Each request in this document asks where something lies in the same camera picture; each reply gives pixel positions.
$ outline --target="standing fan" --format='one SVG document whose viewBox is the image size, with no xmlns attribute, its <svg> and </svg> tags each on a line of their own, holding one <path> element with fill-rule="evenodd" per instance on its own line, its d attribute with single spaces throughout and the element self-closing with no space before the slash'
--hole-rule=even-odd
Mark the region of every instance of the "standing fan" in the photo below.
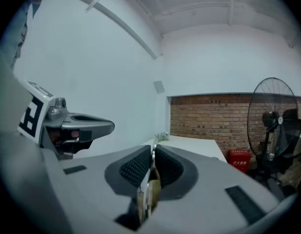
<svg viewBox="0 0 301 234">
<path fill-rule="evenodd" d="M 299 134 L 298 105 L 292 90 L 277 78 L 263 80 L 254 90 L 248 111 L 247 133 L 255 155 L 281 155 Z"/>
</svg>

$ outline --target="gray plastic surface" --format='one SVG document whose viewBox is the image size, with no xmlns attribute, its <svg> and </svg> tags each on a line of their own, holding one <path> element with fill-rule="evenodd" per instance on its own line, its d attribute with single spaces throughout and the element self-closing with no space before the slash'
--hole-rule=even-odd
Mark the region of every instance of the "gray plastic surface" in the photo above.
<svg viewBox="0 0 301 234">
<path fill-rule="evenodd" d="M 48 135 L 47 128 L 78 130 L 79 136 L 78 138 L 65 139 L 60 147 L 55 147 Z M 44 119 L 40 132 L 40 145 L 53 150 L 58 159 L 71 159 L 73 154 L 79 150 L 89 148 L 93 140 L 111 134 L 114 128 L 114 123 L 107 119 L 68 113 L 67 109 L 63 108 L 58 115 L 54 115 L 53 119 L 50 117 Z"/>
<path fill-rule="evenodd" d="M 75 160 L 58 161 L 23 136 L 0 134 L 0 174 L 11 197 L 47 233 L 119 233 L 132 231 L 113 219 L 127 212 L 130 198 L 116 195 L 104 180 L 104 169 L 139 147 Z M 262 233 L 285 213 L 295 195 L 279 204 L 260 184 L 234 167 L 198 154 L 166 147 L 195 164 L 199 178 L 183 198 L 160 201 L 138 229 L 143 234 Z M 66 175 L 63 168 L 87 169 Z M 248 226 L 224 189 L 239 185 L 266 215 Z"/>
<path fill-rule="evenodd" d="M 164 147 L 193 162 L 199 178 L 181 199 L 160 201 L 151 218 L 141 226 L 142 233 L 223 234 L 246 228 L 247 221 L 225 192 L 225 188 L 236 185 L 265 213 L 278 206 L 278 200 L 267 189 L 233 166 L 178 148 Z"/>
<path fill-rule="evenodd" d="M 32 95 L 14 76 L 0 48 L 0 131 L 16 130 L 31 100 Z"/>
<path fill-rule="evenodd" d="M 78 173 L 68 175 L 71 181 L 84 198 L 97 209 L 103 211 L 103 214 L 109 219 L 116 219 L 128 210 L 131 198 L 118 195 L 108 185 L 105 180 L 105 169 L 107 166 L 127 155 L 130 155 L 145 146 L 137 146 L 115 153 L 78 158 L 72 160 L 62 160 L 60 165 L 63 169 L 84 165 L 87 169 Z"/>
<path fill-rule="evenodd" d="M 116 194 L 136 198 L 137 188 L 144 180 L 150 167 L 150 151 L 150 146 L 141 146 L 135 152 L 112 162 L 106 167 L 104 171 L 105 180 Z M 136 161 L 140 161 L 140 166 L 130 167 L 129 164 L 136 164 Z"/>
</svg>

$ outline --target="chair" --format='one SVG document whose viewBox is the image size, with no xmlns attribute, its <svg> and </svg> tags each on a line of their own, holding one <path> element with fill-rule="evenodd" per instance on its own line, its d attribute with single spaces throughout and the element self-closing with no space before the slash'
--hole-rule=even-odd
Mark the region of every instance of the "chair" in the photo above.
<svg viewBox="0 0 301 234">
<path fill-rule="evenodd" d="M 293 155 L 301 134 L 301 119 L 298 119 L 298 128 L 296 129 L 295 126 L 295 129 L 292 130 L 297 130 L 295 132 L 296 134 L 292 138 L 287 149 L 282 154 L 276 156 L 273 160 L 269 160 L 265 154 L 256 155 L 258 167 L 251 175 L 255 180 L 265 184 L 280 200 L 284 199 L 284 195 L 279 188 L 279 186 L 281 186 L 281 182 L 277 178 L 277 173 L 284 174 L 286 170 L 293 164 L 293 160 L 301 155 Z"/>
</svg>

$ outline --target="fan grille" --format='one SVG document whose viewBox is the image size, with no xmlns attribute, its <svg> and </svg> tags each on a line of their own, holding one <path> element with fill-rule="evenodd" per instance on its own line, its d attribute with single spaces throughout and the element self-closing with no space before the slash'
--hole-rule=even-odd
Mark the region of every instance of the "fan grille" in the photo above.
<svg viewBox="0 0 301 234">
<path fill-rule="evenodd" d="M 278 112 L 282 116 L 285 110 L 296 109 L 297 101 L 288 85 L 277 78 L 263 80 L 255 89 L 248 110 L 247 132 L 251 150 L 254 154 L 262 153 L 265 142 L 266 131 L 268 130 L 262 121 L 265 112 Z M 278 121 L 274 124 L 275 130 L 270 133 L 267 152 L 279 151 L 278 139 L 280 137 L 280 126 Z M 288 140 L 282 149 L 286 149 L 291 141 Z"/>
</svg>

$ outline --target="brick wall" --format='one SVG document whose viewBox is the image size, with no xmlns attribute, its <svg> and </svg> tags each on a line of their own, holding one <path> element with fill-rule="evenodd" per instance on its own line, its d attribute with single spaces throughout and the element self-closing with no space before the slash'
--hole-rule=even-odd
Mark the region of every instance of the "brick wall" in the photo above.
<svg viewBox="0 0 301 234">
<path fill-rule="evenodd" d="M 171 98 L 170 134 L 214 139 L 225 157 L 229 149 L 250 149 L 247 137 L 247 114 L 250 99 L 251 94 L 173 97 Z M 301 97 L 298 97 L 297 101 L 299 118 L 301 118 Z M 264 129 L 259 129 L 259 131 L 259 134 L 258 132 L 255 134 L 264 140 Z M 301 140 L 299 140 L 295 153 L 301 151 L 300 142 Z M 296 181 L 296 178 L 292 177 L 285 179 Z"/>
</svg>

